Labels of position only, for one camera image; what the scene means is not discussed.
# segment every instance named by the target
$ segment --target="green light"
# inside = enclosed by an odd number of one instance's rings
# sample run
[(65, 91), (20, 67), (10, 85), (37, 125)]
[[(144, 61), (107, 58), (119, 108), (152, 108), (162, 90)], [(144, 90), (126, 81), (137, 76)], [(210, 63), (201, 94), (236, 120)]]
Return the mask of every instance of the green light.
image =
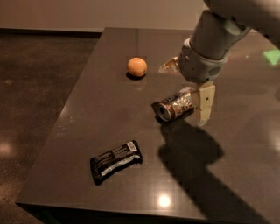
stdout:
[(264, 52), (263, 54), (272, 66), (277, 65), (278, 61), (280, 60), (280, 51), (279, 50), (267, 51), (267, 52)]

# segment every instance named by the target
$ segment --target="dark table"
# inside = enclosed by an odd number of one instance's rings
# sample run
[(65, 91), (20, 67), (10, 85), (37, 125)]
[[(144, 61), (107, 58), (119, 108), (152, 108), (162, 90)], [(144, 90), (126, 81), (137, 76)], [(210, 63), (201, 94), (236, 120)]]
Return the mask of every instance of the dark table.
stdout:
[[(280, 66), (263, 55), (273, 46), (250, 33), (232, 49), (207, 125), (194, 114), (160, 123), (152, 105), (193, 84), (158, 69), (191, 33), (106, 29), (17, 203), (45, 223), (280, 223)], [(126, 76), (134, 56), (148, 64), (141, 80)], [(89, 159), (132, 139), (143, 163), (95, 185)]]

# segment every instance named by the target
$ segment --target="gray robot arm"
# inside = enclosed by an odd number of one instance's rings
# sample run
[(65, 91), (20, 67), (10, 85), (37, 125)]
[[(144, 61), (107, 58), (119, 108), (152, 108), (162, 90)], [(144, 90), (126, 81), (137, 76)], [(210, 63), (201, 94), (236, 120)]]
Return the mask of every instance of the gray robot arm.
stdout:
[(280, 0), (205, 0), (192, 36), (178, 56), (183, 76), (196, 83), (217, 78), (229, 49), (255, 29), (280, 48)]

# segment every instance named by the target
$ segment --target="floor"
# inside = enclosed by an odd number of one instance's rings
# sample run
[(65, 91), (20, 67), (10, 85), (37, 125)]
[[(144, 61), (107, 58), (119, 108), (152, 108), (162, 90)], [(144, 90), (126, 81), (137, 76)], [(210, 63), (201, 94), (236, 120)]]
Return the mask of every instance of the floor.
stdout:
[(0, 34), (0, 222), (39, 224), (15, 205), (97, 37)]

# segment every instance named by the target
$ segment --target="wall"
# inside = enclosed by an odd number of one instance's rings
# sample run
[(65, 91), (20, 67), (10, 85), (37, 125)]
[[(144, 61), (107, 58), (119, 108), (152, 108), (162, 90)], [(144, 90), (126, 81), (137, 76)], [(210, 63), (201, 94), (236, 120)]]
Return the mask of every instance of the wall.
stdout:
[(202, 0), (1, 0), (0, 28), (90, 31), (193, 29)]

